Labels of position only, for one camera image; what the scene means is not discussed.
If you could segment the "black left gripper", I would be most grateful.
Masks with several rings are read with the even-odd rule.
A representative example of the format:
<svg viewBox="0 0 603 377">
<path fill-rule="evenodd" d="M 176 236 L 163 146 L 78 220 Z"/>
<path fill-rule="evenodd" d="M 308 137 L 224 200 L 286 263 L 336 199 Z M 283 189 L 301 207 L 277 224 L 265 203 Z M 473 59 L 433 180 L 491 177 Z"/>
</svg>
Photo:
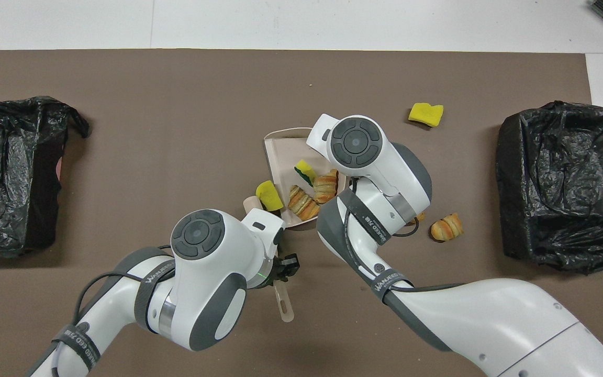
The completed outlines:
<svg viewBox="0 0 603 377">
<path fill-rule="evenodd" d="M 253 289 L 260 289 L 272 285 L 272 281 L 277 277 L 278 280 L 288 282 L 289 277 L 294 276 L 300 267 L 297 253 L 291 253 L 282 260 L 278 257 L 278 251 L 273 251 L 272 255 L 266 254 L 259 263 L 259 269 L 253 276 Z"/>
</svg>

